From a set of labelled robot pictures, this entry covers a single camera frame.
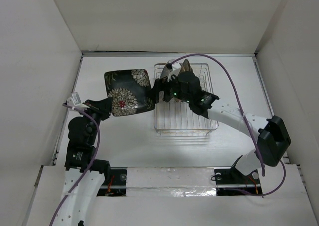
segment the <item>metal wire rack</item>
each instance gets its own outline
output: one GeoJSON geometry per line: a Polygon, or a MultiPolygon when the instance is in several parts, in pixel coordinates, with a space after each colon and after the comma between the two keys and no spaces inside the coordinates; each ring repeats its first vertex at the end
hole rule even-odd
{"type": "MultiPolygon", "coordinates": [[[[154,66],[154,80],[160,78],[164,67],[162,63],[154,66]]],[[[194,63],[191,67],[202,89],[213,93],[208,64],[194,63]]],[[[209,136],[217,129],[217,121],[194,114],[187,103],[174,99],[164,102],[161,98],[154,113],[154,128],[161,136],[209,136]]]]}

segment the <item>black plate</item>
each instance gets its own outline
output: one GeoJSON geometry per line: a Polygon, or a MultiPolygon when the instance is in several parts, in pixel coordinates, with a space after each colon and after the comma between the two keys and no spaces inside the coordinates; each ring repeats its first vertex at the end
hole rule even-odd
{"type": "Polygon", "coordinates": [[[116,70],[104,74],[106,92],[113,97],[114,116],[134,115],[154,110],[151,84],[146,70],[116,70]]]}

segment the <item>floral plate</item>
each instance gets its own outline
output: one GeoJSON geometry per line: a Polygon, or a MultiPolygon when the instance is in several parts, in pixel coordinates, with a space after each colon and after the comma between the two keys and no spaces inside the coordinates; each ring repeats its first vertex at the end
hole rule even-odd
{"type": "Polygon", "coordinates": [[[148,97],[151,91],[146,70],[117,70],[104,74],[106,92],[113,97],[114,116],[134,115],[154,110],[155,104],[148,97]]]}

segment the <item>red flower center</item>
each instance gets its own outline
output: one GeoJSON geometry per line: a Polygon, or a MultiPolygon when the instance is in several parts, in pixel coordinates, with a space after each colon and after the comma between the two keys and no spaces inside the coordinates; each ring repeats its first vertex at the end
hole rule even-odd
{"type": "Polygon", "coordinates": [[[119,101],[119,107],[120,108],[124,108],[125,106],[125,102],[124,101],[119,101]]]}

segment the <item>white wall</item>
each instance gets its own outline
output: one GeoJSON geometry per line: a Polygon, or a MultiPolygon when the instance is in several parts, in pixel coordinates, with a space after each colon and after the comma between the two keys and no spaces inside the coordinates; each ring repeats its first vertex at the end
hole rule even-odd
{"type": "Polygon", "coordinates": [[[280,0],[55,0],[81,50],[254,53],[280,0]]]}
{"type": "Polygon", "coordinates": [[[300,164],[319,219],[319,1],[287,0],[257,59],[276,114],[292,138],[288,154],[300,164]]]}
{"type": "Polygon", "coordinates": [[[80,58],[53,0],[0,0],[0,225],[24,220],[80,58]]]}

